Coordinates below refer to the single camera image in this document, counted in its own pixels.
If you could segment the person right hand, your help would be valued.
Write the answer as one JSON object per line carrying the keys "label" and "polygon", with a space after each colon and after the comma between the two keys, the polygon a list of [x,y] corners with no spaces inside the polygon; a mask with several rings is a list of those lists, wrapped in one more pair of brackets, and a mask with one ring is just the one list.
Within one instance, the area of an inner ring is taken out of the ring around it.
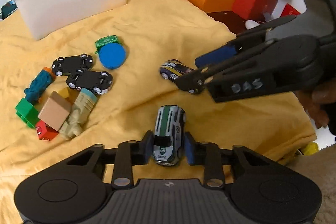
{"label": "person right hand", "polygon": [[335,79],[317,86],[311,92],[296,91],[295,95],[310,118],[314,120],[317,129],[328,126],[329,116],[322,109],[322,105],[335,102]]}

